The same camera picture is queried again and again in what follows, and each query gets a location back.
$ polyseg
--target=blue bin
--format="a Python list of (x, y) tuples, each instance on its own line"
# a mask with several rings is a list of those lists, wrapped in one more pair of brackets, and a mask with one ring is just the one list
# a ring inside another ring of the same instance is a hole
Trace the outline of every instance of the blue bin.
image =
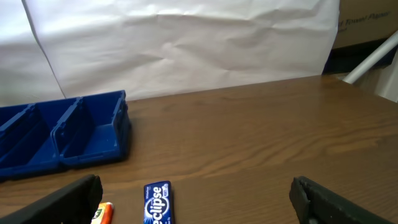
[(130, 127), (124, 91), (78, 98), (60, 118), (53, 138), (70, 167), (121, 159)]
[(74, 102), (76, 99), (66, 99), (0, 108), (8, 117), (12, 115), (11, 108), (24, 108), (0, 127), (0, 177), (58, 169), (58, 152), (51, 132)]

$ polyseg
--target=white pipe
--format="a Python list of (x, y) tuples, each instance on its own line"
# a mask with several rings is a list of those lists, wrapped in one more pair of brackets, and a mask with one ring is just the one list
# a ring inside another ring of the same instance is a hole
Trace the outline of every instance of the white pipe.
[(367, 72), (376, 62), (385, 56), (391, 49), (398, 44), (398, 31), (388, 38), (380, 47), (371, 53), (363, 62), (361, 62), (352, 72), (350, 72), (343, 81), (353, 84), (365, 72)]

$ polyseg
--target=cardboard box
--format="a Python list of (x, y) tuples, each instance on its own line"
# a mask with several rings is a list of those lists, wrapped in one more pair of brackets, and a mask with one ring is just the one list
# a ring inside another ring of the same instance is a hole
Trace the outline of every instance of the cardboard box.
[(333, 48), (391, 36), (398, 30), (398, 0), (340, 0)]

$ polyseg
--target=table surface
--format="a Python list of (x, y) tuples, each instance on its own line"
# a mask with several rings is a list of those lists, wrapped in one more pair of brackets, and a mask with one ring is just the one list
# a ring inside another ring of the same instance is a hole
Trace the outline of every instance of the table surface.
[(130, 101), (131, 155), (115, 164), (0, 184), (0, 216), (86, 174), (113, 224), (142, 223), (145, 184), (170, 180), (179, 224), (298, 223), (305, 175), (398, 223), (398, 105), (332, 77)]

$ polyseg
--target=wood grain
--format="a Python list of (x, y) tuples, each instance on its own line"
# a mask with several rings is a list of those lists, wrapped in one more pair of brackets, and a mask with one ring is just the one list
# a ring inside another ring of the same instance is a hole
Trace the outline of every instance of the wood grain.
[(305, 175), (398, 222), (398, 105), (330, 77), (131, 101), (128, 160), (0, 185), (6, 215), (86, 174), (113, 224), (142, 223), (143, 186), (170, 180), (179, 224), (298, 223)]

